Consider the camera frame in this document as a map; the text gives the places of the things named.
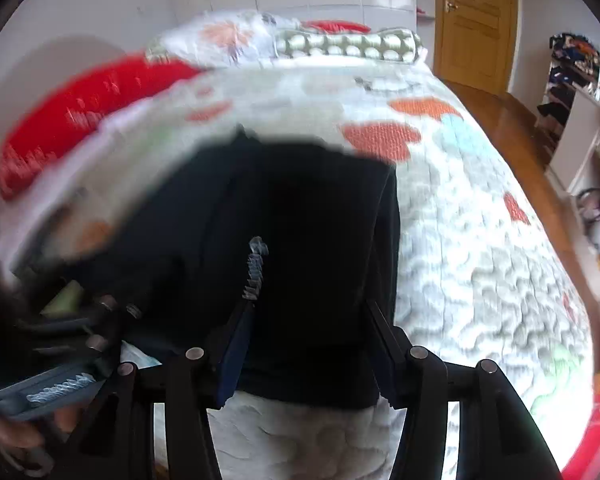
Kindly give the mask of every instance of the red pillow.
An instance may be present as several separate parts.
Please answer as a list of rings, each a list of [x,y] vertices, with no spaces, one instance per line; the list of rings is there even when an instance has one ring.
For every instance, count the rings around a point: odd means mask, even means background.
[[[310,22],[302,22],[303,27],[320,28],[324,32],[337,34],[339,32],[360,32],[366,34],[371,32],[371,28],[361,23],[343,22],[341,20],[313,20]]]
[[[7,136],[0,151],[0,194],[27,189],[44,167],[93,133],[103,117],[202,70],[143,54],[83,73],[44,99]]]

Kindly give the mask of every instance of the wooden door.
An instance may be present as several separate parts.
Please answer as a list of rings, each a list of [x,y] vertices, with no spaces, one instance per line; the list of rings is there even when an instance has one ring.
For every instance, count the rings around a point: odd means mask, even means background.
[[[440,78],[492,94],[504,92],[517,12],[517,0],[443,0]]]

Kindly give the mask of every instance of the green object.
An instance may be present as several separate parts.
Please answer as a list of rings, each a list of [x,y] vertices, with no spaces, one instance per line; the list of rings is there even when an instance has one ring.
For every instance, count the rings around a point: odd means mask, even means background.
[[[551,413],[555,409],[558,394],[566,394],[578,384],[590,380],[579,360],[560,343],[552,345],[551,363],[544,373],[549,391],[537,396],[531,405],[529,412],[534,417],[539,417],[541,413]]]
[[[371,34],[281,30],[276,35],[276,54],[279,57],[350,56],[415,63],[421,53],[420,37],[407,28],[387,28]]]
[[[78,306],[82,299],[83,289],[80,283],[72,281],[56,294],[45,308],[42,309],[42,316],[48,318],[58,318],[70,316],[78,312]]]

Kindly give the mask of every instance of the green polka dot pillow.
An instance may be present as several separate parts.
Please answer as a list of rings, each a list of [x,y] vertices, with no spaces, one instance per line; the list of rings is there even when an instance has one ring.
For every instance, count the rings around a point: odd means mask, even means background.
[[[354,56],[415,63],[423,54],[420,37],[406,28],[386,28],[371,34],[317,34],[281,30],[276,34],[278,57]]]

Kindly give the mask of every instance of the clothes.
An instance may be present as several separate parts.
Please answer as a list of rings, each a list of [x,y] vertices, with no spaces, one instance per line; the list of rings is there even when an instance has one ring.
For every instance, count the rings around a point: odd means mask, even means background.
[[[565,85],[557,85],[549,90],[549,94],[552,94],[554,97],[560,99],[560,101],[562,101],[569,107],[569,109],[571,109],[576,92],[574,89]]]
[[[567,85],[577,85],[584,88],[589,84],[589,81],[569,66],[560,64],[559,66],[553,67],[549,72],[549,83],[565,83]]]
[[[87,290],[107,290],[129,269],[170,259],[177,277],[125,335],[164,361],[203,345],[226,322],[246,284],[249,241],[260,236],[269,255],[238,388],[364,408],[378,390],[360,307],[377,301],[392,322],[399,232],[391,166],[312,144],[261,144],[241,132],[199,151],[108,249],[66,274]]]
[[[569,119],[570,111],[560,103],[547,103],[545,105],[538,105],[537,108],[542,117],[551,115],[551,117],[554,117],[562,126],[564,126]]]
[[[549,47],[555,59],[572,64],[578,70],[598,79],[600,53],[585,36],[564,32],[549,39]]]

